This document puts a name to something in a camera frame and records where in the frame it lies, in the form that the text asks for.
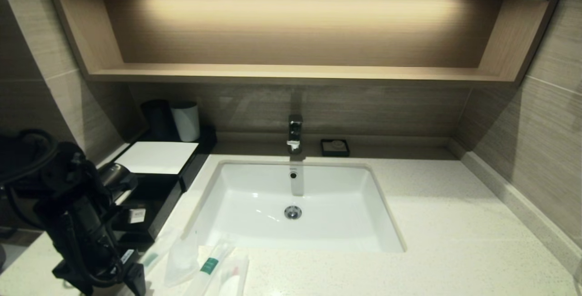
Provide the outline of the white cup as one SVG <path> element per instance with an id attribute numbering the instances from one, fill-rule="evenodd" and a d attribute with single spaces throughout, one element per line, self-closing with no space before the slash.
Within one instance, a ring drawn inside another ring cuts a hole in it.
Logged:
<path id="1" fill-rule="evenodd" d="M 194 101 L 170 103 L 177 133 L 182 142 L 194 142 L 200 137 L 198 105 Z"/>

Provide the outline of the crumpled clear plastic packet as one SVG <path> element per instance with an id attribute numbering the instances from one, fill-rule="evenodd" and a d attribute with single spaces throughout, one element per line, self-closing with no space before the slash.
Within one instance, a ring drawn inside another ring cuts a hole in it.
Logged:
<path id="1" fill-rule="evenodd" d="M 200 269 L 197 232 L 177 238 L 168 253 L 164 285 L 175 287 L 191 279 Z"/>

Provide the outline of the wooden wall shelf niche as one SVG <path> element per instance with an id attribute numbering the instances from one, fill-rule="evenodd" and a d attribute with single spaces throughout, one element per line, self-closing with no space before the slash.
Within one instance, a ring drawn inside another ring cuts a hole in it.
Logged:
<path id="1" fill-rule="evenodd" d="M 512 86 L 550 0 L 53 0 L 100 82 Z"/>

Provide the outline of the chrome faucet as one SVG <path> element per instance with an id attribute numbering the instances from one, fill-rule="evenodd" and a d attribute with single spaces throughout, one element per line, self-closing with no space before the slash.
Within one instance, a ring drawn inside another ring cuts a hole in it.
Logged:
<path id="1" fill-rule="evenodd" d="M 301 153 L 302 141 L 301 131 L 303 126 L 303 116 L 299 114 L 289 115 L 288 119 L 288 139 L 286 141 L 288 151 L 291 155 Z"/>

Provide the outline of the long clear packet green print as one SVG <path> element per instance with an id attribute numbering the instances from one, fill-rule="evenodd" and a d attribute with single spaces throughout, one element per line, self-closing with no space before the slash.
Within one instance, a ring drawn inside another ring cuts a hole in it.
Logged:
<path id="1" fill-rule="evenodd" d="M 144 255 L 140 258 L 140 263 L 144 267 L 144 274 L 148 275 L 154 267 L 162 260 L 169 252 L 170 248 L 180 237 L 182 231 L 178 228 L 169 227 L 166 232 L 162 232 L 156 238 L 154 244 L 148 248 Z"/>

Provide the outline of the toothbrush packet dark green band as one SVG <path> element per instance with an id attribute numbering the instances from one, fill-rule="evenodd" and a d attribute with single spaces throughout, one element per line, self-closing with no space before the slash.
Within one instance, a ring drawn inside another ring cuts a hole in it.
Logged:
<path id="1" fill-rule="evenodd" d="M 201 269 L 195 274 L 183 296 L 205 296 L 210 283 L 220 269 L 224 260 L 234 251 L 234 242 L 230 238 L 219 240 Z"/>

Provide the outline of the black cup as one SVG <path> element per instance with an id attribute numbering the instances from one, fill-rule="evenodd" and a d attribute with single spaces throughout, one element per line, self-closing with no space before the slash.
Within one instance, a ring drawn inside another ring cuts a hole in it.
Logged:
<path id="1" fill-rule="evenodd" d="M 147 121 L 152 138 L 162 142 L 175 142 L 178 139 L 169 101 L 148 100 L 141 103 L 140 109 Z"/>

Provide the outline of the flat packet with cotton swabs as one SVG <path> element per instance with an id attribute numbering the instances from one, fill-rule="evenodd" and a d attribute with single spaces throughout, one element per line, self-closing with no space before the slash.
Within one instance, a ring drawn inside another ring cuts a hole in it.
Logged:
<path id="1" fill-rule="evenodd" d="M 243 296 L 249 264 L 247 255 L 228 257 L 218 271 L 216 296 Z"/>

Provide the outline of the black soap dish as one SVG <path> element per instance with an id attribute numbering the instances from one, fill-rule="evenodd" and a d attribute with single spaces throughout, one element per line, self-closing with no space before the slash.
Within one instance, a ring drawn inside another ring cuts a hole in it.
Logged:
<path id="1" fill-rule="evenodd" d="M 333 140 L 342 140 L 346 144 L 346 148 L 343 150 L 336 150 L 331 147 L 331 142 Z M 324 157 L 349 157 L 351 155 L 351 151 L 348 147 L 347 141 L 345 139 L 322 139 L 320 142 L 321 145 L 321 153 Z"/>

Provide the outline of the white ceramic sink basin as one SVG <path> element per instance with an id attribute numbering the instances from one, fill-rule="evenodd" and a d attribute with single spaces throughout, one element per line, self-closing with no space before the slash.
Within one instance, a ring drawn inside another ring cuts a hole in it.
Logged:
<path id="1" fill-rule="evenodd" d="M 284 210 L 297 206 L 298 220 Z M 223 162 L 189 223 L 201 246 L 403 253 L 372 171 L 362 165 Z"/>

